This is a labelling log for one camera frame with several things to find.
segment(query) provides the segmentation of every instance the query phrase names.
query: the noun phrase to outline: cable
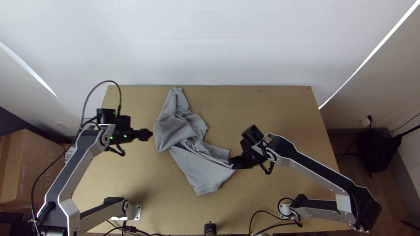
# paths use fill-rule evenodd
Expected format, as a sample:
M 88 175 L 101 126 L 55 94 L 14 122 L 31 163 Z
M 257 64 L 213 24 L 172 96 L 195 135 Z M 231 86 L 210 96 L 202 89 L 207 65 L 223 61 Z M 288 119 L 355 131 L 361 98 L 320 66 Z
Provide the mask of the cable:
M 327 234 L 324 234 L 323 232 L 315 232 L 315 233 L 320 233 L 320 234 L 322 234 L 323 236 L 328 236 Z
M 371 129 L 371 127 L 372 127 L 372 116 L 371 115 L 368 115 L 367 116 L 367 118 L 369 119 L 369 127 L 368 127 L 368 130 L 370 130 Z M 359 156 L 358 154 L 360 154 L 360 153 L 348 153 L 349 152 L 349 150 L 350 150 L 350 147 L 353 145 L 353 144 L 355 144 L 356 143 L 356 141 L 357 141 L 357 139 L 356 140 L 354 140 L 353 142 L 351 142 L 351 144 L 347 147 L 347 150 L 346 150 L 346 152 L 344 153 L 344 154 L 339 154 L 339 155 L 335 155 L 335 157 L 338 157 L 338 156 L 341 156 L 338 160 L 337 160 L 337 162 L 339 162 L 341 159 L 343 159 L 345 156 Z
M 113 224 L 111 221 L 109 221 L 109 220 L 106 220 L 106 222 L 108 222 L 110 225 L 112 225 L 112 226 L 114 226 L 115 228 L 118 228 L 119 226 L 117 225 L 117 224 Z M 130 231 L 125 231 L 126 233 L 128 233 L 128 234 L 131 234 L 131 235 L 137 235 L 137 236 L 142 236 L 141 234 L 137 234 L 137 233 L 133 233 L 133 232 L 130 232 Z
M 348 154 L 348 152 L 349 152 L 349 150 L 350 150 L 350 147 L 353 145 L 353 144 L 355 144 L 356 143 L 356 141 L 357 141 L 357 139 L 356 140 L 354 140 L 353 142 L 351 142 L 351 144 L 347 147 L 347 150 L 346 150 L 346 152 L 344 153 L 344 154 L 339 154 L 339 155 L 336 155 L 336 156 L 342 156 L 342 157 L 340 157 L 338 160 L 337 160 L 337 162 L 339 162 L 341 159 L 343 159 L 345 156 L 347 156 L 347 155 L 352 155 L 352 154 Z
M 278 224 L 278 225 L 273 225 L 273 226 L 267 227 L 267 228 L 265 228 L 265 229 L 263 229 L 263 230 L 260 230 L 260 231 L 258 231 L 258 233 L 254 234 L 253 236 L 258 235 L 258 234 L 261 234 L 261 233 L 263 233 L 263 232 L 265 232 L 265 231 L 267 231 L 267 230 L 269 230 L 269 229 L 272 229 L 272 228 L 276 228 L 276 227 L 280 227 L 280 226 L 289 226 L 289 225 L 297 225 L 297 226 L 299 226 L 300 228 L 301 228 L 301 227 L 303 227 L 303 225 L 302 225 L 302 224 L 297 223 L 297 222 L 295 222 L 295 223 L 284 223 L 284 224 Z
M 408 120 L 407 122 L 405 122 L 404 124 L 402 124 L 401 126 L 399 126 L 398 128 L 391 130 L 388 132 L 389 135 L 393 135 L 395 131 L 399 130 L 401 127 L 405 126 L 408 122 L 410 122 L 411 120 L 413 120 L 414 118 L 416 118 L 418 115 L 420 115 L 420 112 L 417 113 L 417 115 L 413 116 L 410 120 Z
M 263 155 L 263 157 L 265 157 L 266 159 L 268 159 L 268 155 L 267 155 L 267 151 L 266 151 L 266 149 L 265 149 L 265 147 L 264 147 L 264 139 L 262 139 L 261 140 L 261 142 L 260 142 L 260 148 L 261 148 L 261 153 L 262 153 L 262 155 Z M 271 172 L 273 171 L 273 168 L 274 168 L 274 162 L 272 162 L 272 161 L 270 161 L 270 167 L 268 168 L 268 170 L 267 170 L 267 168 L 262 164 L 262 163 L 260 163 L 259 164 L 259 166 L 264 170 L 264 172 L 267 174 L 267 175 L 269 175 L 269 174 L 271 174 Z
M 122 222 L 122 228 L 124 228 L 126 226 L 126 224 L 127 224 L 127 221 L 126 220 L 123 221 Z M 121 230 L 121 236 L 124 236 L 124 230 Z
M 270 216 L 272 216 L 272 217 L 274 217 L 274 218 L 276 218 L 276 219 L 279 219 L 279 220 L 289 220 L 289 219 L 291 219 L 292 218 L 292 216 L 293 216 L 293 214 L 291 214 L 290 216 L 288 216 L 286 219 L 283 219 L 283 218 L 280 218 L 280 217 L 278 217 L 278 216 L 276 216 L 276 215 L 274 215 L 273 213 L 270 213 L 270 212 L 268 212 L 268 211 L 264 211 L 264 210 L 258 210 L 258 211 L 256 211 L 253 215 L 252 215 L 252 217 L 251 217 L 251 221 L 249 222 L 249 235 L 251 235 L 251 226 L 252 226 L 252 220 L 254 219 L 254 217 L 259 213 L 259 212 L 264 212 L 264 213 L 267 213 L 267 214 L 269 214 Z M 294 221 L 294 223 L 287 223 L 287 224 L 282 224 L 282 225 L 297 225 L 297 226 L 299 226 L 299 227 L 303 227 L 303 225 L 302 224 L 300 224 L 300 223 L 298 223 L 296 220 Z M 269 230 L 269 229 L 271 229 L 271 228 L 267 228 L 267 229 L 264 229 L 264 230 L 262 230 L 262 231 L 260 231 L 260 232 L 258 232 L 258 233 L 256 233 L 255 235 L 257 235 L 257 234 L 260 234 L 260 233 L 262 233 L 262 232 L 264 232 L 264 231 L 266 231 L 266 230 Z
M 114 230 L 116 230 L 116 229 L 122 229 L 122 227 L 116 227 L 116 228 L 113 228 L 113 229 L 111 229 L 111 230 L 109 230 L 108 232 L 106 232 L 104 235 L 102 235 L 102 236 L 106 236 L 106 235 L 108 235 L 110 232 L 112 232 L 112 231 L 114 231 Z
M 291 199 L 291 198 L 282 198 L 282 199 L 280 199 L 280 201 L 277 203 L 277 209 L 278 209 L 279 213 L 280 213 L 282 216 L 284 216 L 284 217 L 289 217 L 288 219 L 290 219 L 290 218 L 293 216 L 293 213 L 290 213 L 290 214 L 288 214 L 288 215 L 283 215 L 283 213 L 281 213 L 281 211 L 280 211 L 280 203 L 281 203 L 283 200 L 290 200 L 290 201 L 293 201 L 293 199 Z
M 34 206 L 34 192 L 35 192 L 35 186 L 36 186 L 36 183 L 38 182 L 38 180 L 41 178 L 41 176 L 48 170 L 48 169 L 50 169 L 64 154 L 66 154 L 66 152 L 69 150 L 69 148 L 76 142 L 76 140 L 77 140 L 77 138 L 78 138 L 78 136 L 79 136 L 79 134 L 81 133 L 81 131 L 82 131 L 82 129 L 83 129 L 83 127 L 87 124 L 87 123 L 89 123 L 89 122 L 92 122 L 96 117 L 94 117 L 94 118 L 91 118 L 91 119 L 89 119 L 88 121 L 86 121 L 85 123 L 83 123 L 83 120 L 84 120 L 84 113 L 85 113 L 85 110 L 86 110 L 86 104 L 88 103 L 88 100 L 89 100 L 89 97 L 91 96 L 91 94 L 92 94 L 92 92 L 97 88 L 97 87 L 99 87 L 100 85 L 102 85 L 102 84 L 104 84 L 104 83 L 107 83 L 107 82 L 111 82 L 111 83 L 114 83 L 117 87 L 118 87 L 118 91 L 119 91 L 119 105 L 118 105 L 118 112 L 117 112 L 117 117 L 119 116 L 119 114 L 120 114 L 120 111 L 121 111 L 121 102 L 122 102 L 122 94 L 121 94 L 121 89 L 120 89 L 120 87 L 119 87 L 119 85 L 115 82 L 115 81 L 112 81 L 112 80 L 105 80 L 105 81 L 102 81 L 102 82 L 100 82 L 100 83 L 98 83 L 90 92 L 89 92 L 89 94 L 87 95 L 87 97 L 86 97 L 86 99 L 85 99 L 85 101 L 84 101 L 84 104 L 83 104 L 83 110 L 82 110 L 82 117 L 80 118 L 80 125 L 79 125 L 79 130 L 77 131 L 77 133 L 76 133 L 76 136 L 74 137 L 74 139 L 73 139 L 73 141 L 71 142 L 71 144 L 64 150 L 64 152 L 62 152 L 53 162 L 51 162 L 38 176 L 37 176 L 37 178 L 35 179 L 35 181 L 34 181 L 34 183 L 33 183 L 33 185 L 32 185 L 32 189 L 31 189 L 31 212 L 32 212 L 32 220 L 31 221 L 33 221 L 33 223 L 34 223 L 34 226 L 35 226 L 35 230 L 36 230 L 36 232 L 37 232 L 37 234 L 40 236 L 41 235 L 41 232 L 39 231 L 39 228 L 38 228 L 38 221 L 39 221 L 39 219 L 36 217 L 36 214 L 35 214 L 35 206 Z
M 114 226 L 115 228 L 119 228 L 119 226 L 118 226 L 118 224 L 113 224 L 111 221 L 109 221 L 109 220 L 106 220 L 106 222 L 108 222 L 110 225 L 112 225 L 112 226 Z M 124 231 L 125 233 L 129 233 L 129 234 L 131 234 L 131 235 L 136 235 L 136 236 L 144 236 L 144 235 L 146 235 L 146 236 L 165 236 L 165 235 L 163 235 L 163 234 L 159 234 L 159 233 L 153 233 L 153 234 L 149 234 L 149 233 L 146 233 L 146 232 L 144 232 L 144 231 L 141 231 L 141 230 L 138 230 L 138 229 L 135 229 L 137 232 L 140 232 L 140 233 L 142 233 L 142 234 L 138 234 L 138 233 L 133 233 L 133 232 L 130 232 L 130 231 L 127 231 L 127 230 L 125 230 L 125 229 L 119 229 L 119 230 L 121 230 L 121 231 Z

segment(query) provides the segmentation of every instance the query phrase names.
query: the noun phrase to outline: wooden tabletop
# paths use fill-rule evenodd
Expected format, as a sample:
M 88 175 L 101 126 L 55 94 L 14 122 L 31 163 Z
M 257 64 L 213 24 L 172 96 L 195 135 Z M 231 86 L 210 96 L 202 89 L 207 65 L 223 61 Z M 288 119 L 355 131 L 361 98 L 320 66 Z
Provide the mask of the wooden tabletop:
M 169 90 L 173 86 L 121 86 L 123 115 L 131 116 L 134 129 L 152 130 Z M 281 135 L 297 149 L 337 170 L 333 151 L 311 87 L 307 86 L 182 86 L 190 108 L 208 126 L 205 142 L 240 155 L 241 133 L 256 124 L 263 133 Z M 118 90 L 108 87 L 103 108 L 116 108 Z M 312 199 L 334 195 L 297 171 L 276 165 L 271 175 L 260 167 L 236 170 L 217 192 L 197 196 L 169 152 L 157 152 L 154 138 L 122 145 L 125 157 L 104 152 L 95 157 L 73 200 L 80 211 L 106 197 L 126 197 L 142 205 L 139 221 L 129 221 L 148 233 L 203 234 L 204 224 L 217 224 L 219 234 L 248 234 L 249 221 L 257 210 L 276 215 L 277 202 L 303 193 Z M 284 223 L 260 213 L 252 232 Z M 282 226 L 269 233 L 314 232 L 348 229 L 346 224 L 311 218 L 304 227 Z M 107 223 L 91 232 L 104 233 Z

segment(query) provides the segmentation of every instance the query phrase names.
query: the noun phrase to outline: black cable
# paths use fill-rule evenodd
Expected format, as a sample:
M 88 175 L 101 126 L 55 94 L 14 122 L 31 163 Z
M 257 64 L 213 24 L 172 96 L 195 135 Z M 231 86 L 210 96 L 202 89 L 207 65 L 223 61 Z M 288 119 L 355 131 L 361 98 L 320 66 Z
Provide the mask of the black cable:
M 405 224 L 405 225 L 408 225 L 408 226 L 410 226 L 411 228 L 413 228 L 413 229 L 417 229 L 417 230 L 419 230 L 419 231 L 420 231 L 420 228 L 419 228 L 419 227 L 417 227 L 417 226 L 413 225 L 413 224 L 412 224 L 412 223 L 410 223 L 410 222 L 407 222 L 407 221 L 403 220 L 403 221 L 401 221 L 401 223 L 403 223 L 403 224 Z
M 289 219 L 290 219 L 290 218 L 293 216 L 293 213 L 290 213 L 290 214 L 288 214 L 288 215 L 283 215 L 283 213 L 281 213 L 281 211 L 280 211 L 280 203 L 281 203 L 283 200 L 290 200 L 290 201 L 293 201 L 293 199 L 291 199 L 291 198 L 282 198 L 282 199 L 280 199 L 280 200 L 279 200 L 279 202 L 277 203 L 277 209 L 278 209 L 278 211 L 279 211 L 280 215 L 282 215 L 282 216 L 284 216 L 284 217 L 289 217 Z
M 264 139 L 262 139 L 261 140 L 261 142 L 260 142 L 260 148 L 261 148 L 261 153 L 262 153 L 262 156 L 263 157 L 265 157 L 266 159 L 268 159 L 268 155 L 267 155 L 267 151 L 266 151 L 266 149 L 265 149 L 265 146 L 264 146 Z M 274 168 L 274 162 L 272 162 L 272 161 L 270 161 L 270 167 L 268 168 L 268 170 L 267 170 L 267 168 L 262 164 L 262 163 L 260 163 L 259 164 L 259 166 L 264 170 L 264 172 L 267 174 L 267 175 L 269 175 L 269 174 L 271 174 L 271 172 L 273 171 L 273 168 Z
M 320 234 L 322 234 L 323 236 L 328 236 L 327 234 L 324 234 L 323 232 L 317 232 L 317 233 L 320 233 Z
M 357 139 L 356 139 L 356 140 L 354 140 L 353 142 L 351 142 L 351 144 L 347 147 L 346 152 L 345 152 L 344 154 L 339 154 L 339 155 L 336 155 L 336 156 L 342 156 L 342 157 L 340 157 L 340 158 L 337 160 L 337 162 L 339 162 L 339 161 L 340 161 L 341 159 L 343 159 L 345 156 L 349 155 L 349 154 L 348 154 L 348 152 L 349 152 L 349 150 L 350 150 L 350 147 L 351 147 L 353 144 L 355 144 L 355 143 L 356 143 L 356 141 L 357 141 Z
M 50 169 L 64 154 L 66 154 L 66 152 L 69 150 L 69 148 L 76 142 L 76 140 L 77 140 L 77 138 L 78 138 L 78 136 L 79 136 L 79 134 L 80 134 L 80 132 L 81 132 L 81 130 L 83 129 L 83 127 L 87 124 L 87 123 L 89 123 L 89 122 L 92 122 L 96 117 L 94 117 L 94 118 L 91 118 L 91 119 L 89 119 L 87 122 L 85 122 L 85 123 L 83 123 L 83 120 L 84 120 L 84 113 L 85 113 L 85 110 L 86 110 L 86 104 L 88 103 L 88 100 L 89 100 L 89 97 L 91 96 L 91 94 L 92 94 L 92 92 L 97 88 L 97 87 L 99 87 L 100 85 L 102 85 L 102 84 L 104 84 L 104 83 L 107 83 L 107 82 L 111 82 L 111 83 L 114 83 L 117 87 L 118 87 L 118 91 L 119 91 L 119 105 L 118 105 L 118 112 L 117 112 L 117 117 L 119 116 L 119 114 L 120 114 L 120 111 L 121 111 L 121 102 L 122 102 L 122 94 L 121 94 L 121 89 L 120 89 L 120 87 L 119 87 L 119 85 L 115 82 L 115 81 L 112 81 L 112 80 L 105 80 L 105 81 L 102 81 L 102 82 L 100 82 L 100 83 L 98 83 L 90 92 L 89 92 L 89 94 L 87 95 L 87 97 L 86 97 L 86 100 L 84 101 L 84 104 L 83 104 L 83 110 L 82 110 L 82 117 L 81 117 L 81 119 L 80 119 L 80 125 L 79 125 L 79 130 L 77 131 L 77 133 L 76 133 L 76 136 L 74 137 L 74 139 L 73 139 L 73 141 L 72 141 L 72 143 L 64 150 L 64 152 L 62 152 L 53 162 L 51 162 L 38 176 L 37 176 L 37 178 L 35 179 L 35 181 L 34 181 L 34 183 L 33 183 L 33 185 L 32 185 L 32 189 L 31 189 L 31 212 L 32 212 L 32 221 L 34 222 L 34 226 L 35 226 L 35 230 L 36 230 L 36 232 L 37 232 L 37 234 L 40 236 L 41 235 L 41 232 L 39 231 L 39 228 L 38 228 L 38 221 L 39 221 L 39 219 L 36 217 L 36 214 L 35 214 L 35 204 L 34 204 L 34 192 L 35 192 L 35 186 L 36 186 L 36 183 L 38 182 L 38 180 L 41 178 L 41 176 L 48 170 L 48 169 Z
M 401 126 L 399 126 L 396 129 L 393 129 L 391 131 L 388 132 L 389 135 L 393 135 L 395 131 L 399 130 L 401 127 L 405 126 L 408 122 L 410 122 L 411 120 L 413 120 L 414 118 L 416 118 L 418 115 L 420 115 L 420 112 L 417 113 L 417 115 L 413 116 L 410 120 L 408 120 L 407 122 L 405 122 L 404 124 L 402 124 Z
M 263 229 L 263 230 L 260 230 L 260 231 L 258 231 L 258 233 L 254 234 L 253 236 L 258 235 L 258 234 L 261 234 L 261 233 L 263 233 L 263 232 L 265 232 L 265 231 L 267 231 L 267 230 L 269 230 L 269 229 L 272 229 L 272 228 L 276 228 L 276 227 L 280 227 L 280 226 L 290 226 L 290 225 L 297 225 L 297 226 L 299 226 L 300 228 L 302 228 L 302 227 L 303 227 L 303 225 L 302 225 L 302 224 L 297 223 L 297 222 L 295 222 L 295 223 L 284 223 L 284 224 L 278 224 L 278 225 L 273 225 L 273 226 L 267 227 L 267 228 L 265 228 L 265 229 Z
M 141 230 L 139 230 L 139 229 L 136 229 L 136 232 L 142 233 L 142 234 L 147 235 L 147 236 L 152 236 L 152 235 L 150 235 L 149 233 L 146 233 L 146 232 L 141 231 Z
M 110 225 L 112 225 L 112 226 L 114 226 L 115 228 L 117 228 L 117 227 L 119 227 L 118 225 L 115 225 L 115 224 L 113 224 L 111 221 L 109 221 L 109 220 L 106 220 L 106 222 L 108 222 Z M 131 234 L 131 235 L 140 235 L 140 234 L 136 234 L 136 233 L 133 233 L 133 232 L 130 232 L 130 231 L 125 231 L 126 233 L 128 233 L 128 234 Z
M 124 228 L 126 226 L 126 224 L 127 224 L 127 221 L 126 220 L 123 221 L 122 222 L 122 228 Z M 124 236 L 124 230 L 121 230 L 121 236 Z
M 115 227 L 115 228 L 113 228 L 113 229 L 111 229 L 111 230 L 109 230 L 108 232 L 106 232 L 104 235 L 102 235 L 102 236 L 106 236 L 106 235 L 108 235 L 110 232 L 112 232 L 112 231 L 114 231 L 114 230 L 116 230 L 116 229 L 122 229 L 122 227 Z
M 249 222 L 249 235 L 251 235 L 251 226 L 252 226 L 252 221 L 253 221 L 253 219 L 254 219 L 254 217 L 259 213 L 259 212 L 264 212 L 264 213 L 267 213 L 267 214 L 269 214 L 270 216 L 272 216 L 272 217 L 274 217 L 274 218 L 276 218 L 276 219 L 279 219 L 279 220 L 289 220 L 289 219 L 291 219 L 292 218 L 292 216 L 293 216 L 293 214 L 290 214 L 289 216 L 287 216 L 287 218 L 280 218 L 280 217 L 278 217 L 278 216 L 276 216 L 276 215 L 274 215 L 273 213 L 271 213 L 271 212 L 268 212 L 268 211 L 264 211 L 264 210 L 258 210 L 258 211 L 256 211 L 253 215 L 252 215 L 252 217 L 251 217 L 251 221 Z M 303 227 L 303 225 L 302 224 L 300 224 L 300 223 L 298 223 L 297 221 L 295 221 L 295 223 L 288 223 L 289 225 L 298 225 L 299 227 Z

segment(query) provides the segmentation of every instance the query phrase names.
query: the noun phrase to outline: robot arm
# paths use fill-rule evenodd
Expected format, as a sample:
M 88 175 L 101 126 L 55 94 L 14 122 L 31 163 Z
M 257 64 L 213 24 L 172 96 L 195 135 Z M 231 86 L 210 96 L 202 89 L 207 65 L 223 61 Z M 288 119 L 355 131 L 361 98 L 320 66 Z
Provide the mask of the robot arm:
M 335 201 L 308 199 L 299 194 L 290 204 L 279 204 L 282 215 L 292 215 L 293 219 L 318 217 L 344 222 L 351 229 L 369 233 L 381 213 L 381 206 L 365 187 L 357 186 L 351 179 L 328 168 L 316 160 L 302 154 L 289 140 L 275 135 L 263 135 L 255 126 L 242 133 L 241 156 L 229 159 L 234 169 L 248 169 L 261 165 L 266 160 L 281 166 L 292 167 L 334 192 Z
M 93 158 L 103 151 L 125 154 L 119 147 L 138 138 L 147 141 L 152 132 L 147 129 L 133 130 L 129 116 L 116 117 L 113 109 L 97 110 L 98 130 L 83 131 L 76 141 L 76 151 L 57 176 L 45 195 L 44 204 L 37 213 L 41 232 L 45 236 L 82 236 L 85 232 L 107 219 L 139 220 L 141 206 L 131 205 L 121 197 L 105 198 L 102 205 L 80 212 L 72 200 L 76 187 L 80 183 Z M 121 151 L 110 148 L 116 145 Z

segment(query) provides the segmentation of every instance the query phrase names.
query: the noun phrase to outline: gray cloth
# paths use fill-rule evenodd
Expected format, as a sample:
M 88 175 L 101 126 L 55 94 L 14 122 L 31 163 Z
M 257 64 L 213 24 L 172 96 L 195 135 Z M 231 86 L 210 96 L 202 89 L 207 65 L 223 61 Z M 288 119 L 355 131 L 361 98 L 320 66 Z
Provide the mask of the gray cloth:
M 153 126 L 156 149 L 169 149 L 198 196 L 217 191 L 234 172 L 229 150 L 203 142 L 207 125 L 190 111 L 182 88 L 169 91 Z

